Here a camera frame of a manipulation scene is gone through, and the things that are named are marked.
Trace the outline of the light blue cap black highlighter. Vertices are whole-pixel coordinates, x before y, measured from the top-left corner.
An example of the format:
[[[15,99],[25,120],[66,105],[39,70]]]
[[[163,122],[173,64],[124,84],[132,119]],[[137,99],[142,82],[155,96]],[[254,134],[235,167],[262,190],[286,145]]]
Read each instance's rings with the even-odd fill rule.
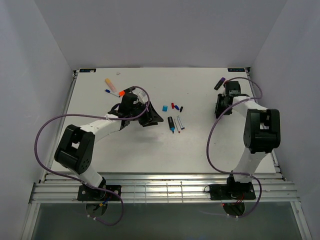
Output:
[[[168,126],[169,126],[169,129],[171,130],[172,133],[175,132],[175,124],[174,124],[174,120],[171,116],[169,116],[167,118],[167,121],[168,121]]]

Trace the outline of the black cap silver pen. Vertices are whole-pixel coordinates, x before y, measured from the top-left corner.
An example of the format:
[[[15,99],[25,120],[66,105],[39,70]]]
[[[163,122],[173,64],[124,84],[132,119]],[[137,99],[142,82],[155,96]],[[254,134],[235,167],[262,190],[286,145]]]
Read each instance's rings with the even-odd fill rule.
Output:
[[[179,115],[177,117],[178,117],[178,121],[179,121],[181,130],[184,130],[185,129],[185,125],[183,124],[181,117]]]

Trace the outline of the purple cap black highlighter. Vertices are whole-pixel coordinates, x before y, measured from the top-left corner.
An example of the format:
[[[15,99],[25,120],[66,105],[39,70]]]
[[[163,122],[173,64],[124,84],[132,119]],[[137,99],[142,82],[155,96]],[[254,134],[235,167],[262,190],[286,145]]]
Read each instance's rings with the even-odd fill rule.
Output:
[[[219,88],[224,84],[226,78],[225,77],[222,77],[218,82],[217,84],[215,85],[214,87],[214,90],[218,91]]]

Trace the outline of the orange cap black highlighter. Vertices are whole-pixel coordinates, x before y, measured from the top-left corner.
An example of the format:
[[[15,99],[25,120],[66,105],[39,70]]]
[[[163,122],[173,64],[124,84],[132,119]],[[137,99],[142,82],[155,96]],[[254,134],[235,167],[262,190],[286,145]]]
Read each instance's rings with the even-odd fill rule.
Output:
[[[136,89],[136,88],[135,88],[134,86],[132,86],[132,87],[129,87],[129,88],[125,89],[125,90],[120,91],[118,94],[119,94],[120,97],[122,97],[122,96],[124,96],[126,93],[132,93],[133,90],[135,90],[135,89]]]

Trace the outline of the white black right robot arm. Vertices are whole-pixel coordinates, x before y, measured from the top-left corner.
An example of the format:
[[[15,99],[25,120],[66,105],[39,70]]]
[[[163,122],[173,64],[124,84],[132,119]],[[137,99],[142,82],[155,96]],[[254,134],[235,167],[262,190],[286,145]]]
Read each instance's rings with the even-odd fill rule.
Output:
[[[237,199],[249,187],[260,162],[281,143],[280,112],[261,106],[254,97],[242,93],[240,83],[235,79],[223,85],[224,92],[217,96],[216,119],[231,115],[233,111],[245,117],[245,148],[237,166],[229,174],[225,189],[230,198]]]

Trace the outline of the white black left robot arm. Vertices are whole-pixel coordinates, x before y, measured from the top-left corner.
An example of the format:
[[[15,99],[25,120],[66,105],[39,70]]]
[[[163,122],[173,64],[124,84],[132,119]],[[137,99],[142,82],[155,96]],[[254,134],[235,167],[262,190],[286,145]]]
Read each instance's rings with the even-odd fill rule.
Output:
[[[54,160],[75,173],[80,181],[90,185],[88,193],[95,200],[106,195],[106,187],[103,185],[105,179],[91,166],[94,145],[106,136],[121,131],[131,121],[149,127],[164,120],[144,93],[129,92],[103,119],[82,126],[70,124],[62,134]]]

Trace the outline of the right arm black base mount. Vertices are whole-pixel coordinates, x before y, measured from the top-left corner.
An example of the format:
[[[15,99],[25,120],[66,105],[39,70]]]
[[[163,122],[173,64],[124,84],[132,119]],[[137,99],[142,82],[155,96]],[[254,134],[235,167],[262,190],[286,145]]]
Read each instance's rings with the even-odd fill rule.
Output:
[[[256,194],[251,186],[249,191],[231,190],[226,184],[210,184],[203,191],[209,194],[211,200],[255,200]]]

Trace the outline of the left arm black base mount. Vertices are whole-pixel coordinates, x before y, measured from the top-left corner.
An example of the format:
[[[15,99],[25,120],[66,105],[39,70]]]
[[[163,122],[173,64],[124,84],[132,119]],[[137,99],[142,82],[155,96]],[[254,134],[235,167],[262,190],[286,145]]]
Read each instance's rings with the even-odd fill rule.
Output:
[[[106,185],[105,188],[108,191],[111,191],[115,194],[118,194],[121,196],[122,193],[122,186],[121,185]],[[90,188],[85,185],[81,185],[78,189],[77,198],[78,201],[118,201],[119,198],[116,197],[114,194],[111,194],[110,192],[105,192],[97,189]]]

